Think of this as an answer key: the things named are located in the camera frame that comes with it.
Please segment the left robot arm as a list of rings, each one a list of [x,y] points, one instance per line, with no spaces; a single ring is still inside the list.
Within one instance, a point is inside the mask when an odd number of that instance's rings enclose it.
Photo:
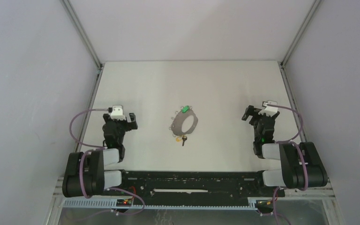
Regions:
[[[106,185],[110,175],[105,172],[104,166],[123,161],[126,151],[123,144],[125,133],[138,129],[134,113],[129,114],[128,121],[123,114],[116,115],[112,108],[107,111],[103,115],[103,146],[92,145],[92,150],[71,153],[68,157],[62,184],[63,195],[67,198],[91,198],[109,188]]]

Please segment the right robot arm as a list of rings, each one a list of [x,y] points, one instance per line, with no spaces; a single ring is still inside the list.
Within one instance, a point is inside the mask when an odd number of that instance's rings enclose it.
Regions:
[[[279,108],[269,102],[264,102],[262,109],[249,105],[242,116],[242,120],[248,120],[254,129],[254,154],[260,159],[280,162],[279,169],[258,172],[258,180],[254,182],[255,192],[266,196],[273,187],[305,191],[326,186],[328,175],[313,142],[295,143],[293,139],[275,141]]]

